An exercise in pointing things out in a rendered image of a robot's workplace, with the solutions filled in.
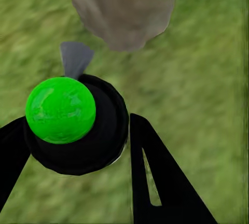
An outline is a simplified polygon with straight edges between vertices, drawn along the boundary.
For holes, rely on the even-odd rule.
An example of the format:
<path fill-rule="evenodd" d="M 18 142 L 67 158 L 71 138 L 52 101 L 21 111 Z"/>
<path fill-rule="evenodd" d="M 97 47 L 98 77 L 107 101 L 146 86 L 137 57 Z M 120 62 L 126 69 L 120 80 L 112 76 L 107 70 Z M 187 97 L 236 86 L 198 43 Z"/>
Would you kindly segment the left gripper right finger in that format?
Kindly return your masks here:
<path fill-rule="evenodd" d="M 134 224 L 217 224 L 149 121 L 130 116 Z M 162 206 L 150 203 L 144 148 Z"/>

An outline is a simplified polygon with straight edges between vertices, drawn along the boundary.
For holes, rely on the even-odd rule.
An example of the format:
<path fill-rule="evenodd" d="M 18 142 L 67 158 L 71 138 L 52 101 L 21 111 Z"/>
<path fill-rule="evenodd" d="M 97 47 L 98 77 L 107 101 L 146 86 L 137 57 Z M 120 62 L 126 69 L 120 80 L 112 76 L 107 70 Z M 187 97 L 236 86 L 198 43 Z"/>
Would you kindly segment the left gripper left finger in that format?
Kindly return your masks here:
<path fill-rule="evenodd" d="M 0 212 L 31 154 L 24 139 L 24 119 L 0 128 Z"/>

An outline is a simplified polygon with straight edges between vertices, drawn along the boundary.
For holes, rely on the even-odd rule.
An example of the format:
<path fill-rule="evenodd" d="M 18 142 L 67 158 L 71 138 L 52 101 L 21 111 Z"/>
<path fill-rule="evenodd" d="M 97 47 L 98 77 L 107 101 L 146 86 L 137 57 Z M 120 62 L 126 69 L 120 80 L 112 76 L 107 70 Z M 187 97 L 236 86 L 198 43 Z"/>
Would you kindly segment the pesticide atomizer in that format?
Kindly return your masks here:
<path fill-rule="evenodd" d="M 30 93 L 24 139 L 36 160 L 59 174 L 81 176 L 119 160 L 130 134 L 125 99 L 111 83 L 84 71 L 95 53 L 78 41 L 60 43 L 63 76 Z"/>

